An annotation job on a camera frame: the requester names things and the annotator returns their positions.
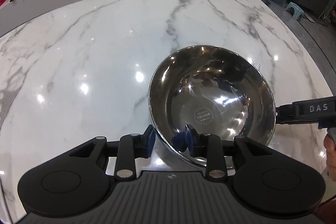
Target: skin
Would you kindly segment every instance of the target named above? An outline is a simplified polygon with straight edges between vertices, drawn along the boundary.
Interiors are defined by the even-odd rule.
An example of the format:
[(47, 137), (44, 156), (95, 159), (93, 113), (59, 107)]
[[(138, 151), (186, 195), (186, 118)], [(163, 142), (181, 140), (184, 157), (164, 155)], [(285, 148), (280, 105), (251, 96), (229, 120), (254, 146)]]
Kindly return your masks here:
[(323, 145), (327, 150), (327, 167), (328, 174), (332, 181), (336, 182), (336, 151), (334, 141), (326, 136)]

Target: stamped logo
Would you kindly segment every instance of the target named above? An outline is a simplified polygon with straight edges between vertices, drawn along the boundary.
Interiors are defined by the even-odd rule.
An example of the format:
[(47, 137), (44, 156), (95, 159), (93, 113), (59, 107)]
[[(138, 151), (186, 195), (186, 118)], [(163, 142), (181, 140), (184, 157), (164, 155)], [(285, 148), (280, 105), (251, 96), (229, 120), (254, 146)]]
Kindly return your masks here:
[(209, 108), (200, 107), (195, 110), (194, 118), (197, 123), (204, 125), (212, 122), (213, 114)]

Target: marble table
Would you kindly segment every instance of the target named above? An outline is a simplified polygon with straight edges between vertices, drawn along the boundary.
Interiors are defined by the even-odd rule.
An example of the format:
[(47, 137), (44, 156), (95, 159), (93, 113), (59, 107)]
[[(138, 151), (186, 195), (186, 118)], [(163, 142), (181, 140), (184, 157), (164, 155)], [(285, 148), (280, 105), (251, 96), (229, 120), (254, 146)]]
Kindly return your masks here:
[[(298, 39), (260, 0), (83, 0), (58, 8), (0, 38), (0, 177), (13, 221), (25, 214), (16, 191), (24, 172), (95, 136), (142, 133), (156, 67), (199, 44), (253, 63), (277, 106), (332, 95)], [(316, 124), (277, 125), (270, 147), (322, 172), (325, 134)], [(158, 139), (152, 158), (136, 163), (138, 170), (193, 169)]]

